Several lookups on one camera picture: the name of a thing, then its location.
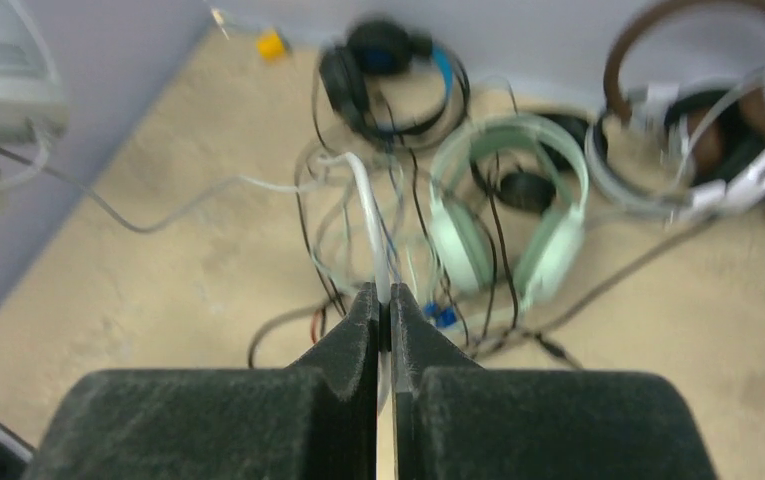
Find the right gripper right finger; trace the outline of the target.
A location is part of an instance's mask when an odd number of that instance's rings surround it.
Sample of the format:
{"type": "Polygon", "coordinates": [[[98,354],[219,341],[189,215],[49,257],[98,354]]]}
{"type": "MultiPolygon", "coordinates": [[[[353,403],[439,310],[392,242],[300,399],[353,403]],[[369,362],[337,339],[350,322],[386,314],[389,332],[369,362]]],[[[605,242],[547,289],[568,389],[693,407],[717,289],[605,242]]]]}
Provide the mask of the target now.
{"type": "Polygon", "coordinates": [[[666,378],[609,370],[487,369],[390,302],[400,479],[713,479],[694,416],[666,378]]]}

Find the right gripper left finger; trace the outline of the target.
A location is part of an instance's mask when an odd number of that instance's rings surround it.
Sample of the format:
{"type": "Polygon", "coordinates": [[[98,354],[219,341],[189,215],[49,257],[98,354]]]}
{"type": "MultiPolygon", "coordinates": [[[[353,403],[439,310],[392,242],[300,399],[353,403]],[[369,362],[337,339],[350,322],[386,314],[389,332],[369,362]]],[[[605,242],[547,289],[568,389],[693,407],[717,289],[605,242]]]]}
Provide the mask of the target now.
{"type": "Polygon", "coordinates": [[[107,369],[62,399],[29,479],[372,479],[379,305],[279,369],[107,369]]]}

